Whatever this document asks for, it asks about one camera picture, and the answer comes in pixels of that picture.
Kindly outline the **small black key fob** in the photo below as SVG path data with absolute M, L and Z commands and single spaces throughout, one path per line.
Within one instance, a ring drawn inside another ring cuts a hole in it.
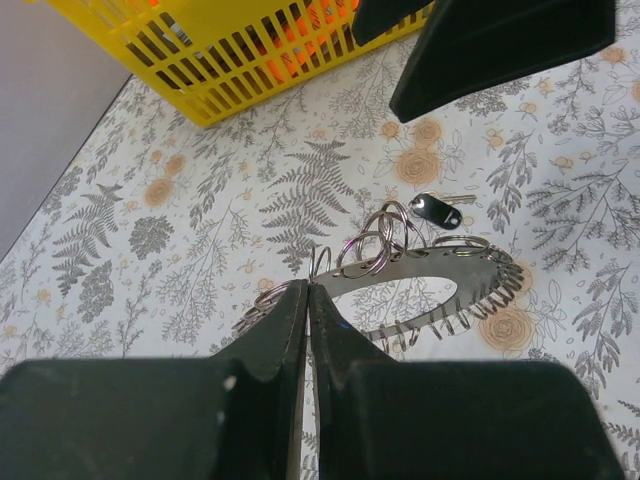
M 463 223 L 463 214 L 457 205 L 473 204 L 475 195 L 440 196 L 435 192 L 422 192 L 409 202 L 410 213 L 428 223 L 451 231 L 459 228 Z

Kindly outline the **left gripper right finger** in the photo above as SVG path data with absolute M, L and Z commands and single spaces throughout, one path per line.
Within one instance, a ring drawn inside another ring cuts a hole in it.
M 620 479 L 589 395 L 545 361 L 399 362 L 309 289 L 323 479 Z

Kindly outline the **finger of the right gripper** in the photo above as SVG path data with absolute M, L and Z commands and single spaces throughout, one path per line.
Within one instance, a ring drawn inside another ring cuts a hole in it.
M 616 40 L 609 0 L 438 1 L 390 100 L 403 123 Z
M 431 3 L 433 0 L 361 0 L 352 24 L 355 42 L 367 44 Z

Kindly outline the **yellow plastic basket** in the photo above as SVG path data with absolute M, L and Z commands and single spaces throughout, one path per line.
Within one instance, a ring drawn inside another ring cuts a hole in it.
M 50 7 L 198 126 L 421 29 L 427 7 L 365 46 L 358 1 L 59 0 Z

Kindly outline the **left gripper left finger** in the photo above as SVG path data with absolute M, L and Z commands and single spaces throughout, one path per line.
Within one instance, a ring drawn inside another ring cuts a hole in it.
M 209 358 L 29 360 L 1 381 L 5 479 L 295 479 L 306 284 Z

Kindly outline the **metal disc keyring holder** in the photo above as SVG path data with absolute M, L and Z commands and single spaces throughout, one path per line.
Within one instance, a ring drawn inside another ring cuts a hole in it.
M 388 200 L 338 250 L 312 241 L 295 254 L 334 302 L 349 301 L 349 325 L 383 348 L 429 333 L 459 335 L 511 306 L 523 268 L 486 238 L 455 234 Z

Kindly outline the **floral table mat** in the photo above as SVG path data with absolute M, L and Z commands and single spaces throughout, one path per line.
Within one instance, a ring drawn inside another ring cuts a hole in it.
M 130 81 L 1 264 L 1 366 L 204 356 L 385 202 L 469 195 L 459 233 L 520 266 L 486 321 L 386 342 L 399 360 L 545 360 L 639 475 L 639 17 L 614 45 L 406 125 L 396 41 L 207 130 Z

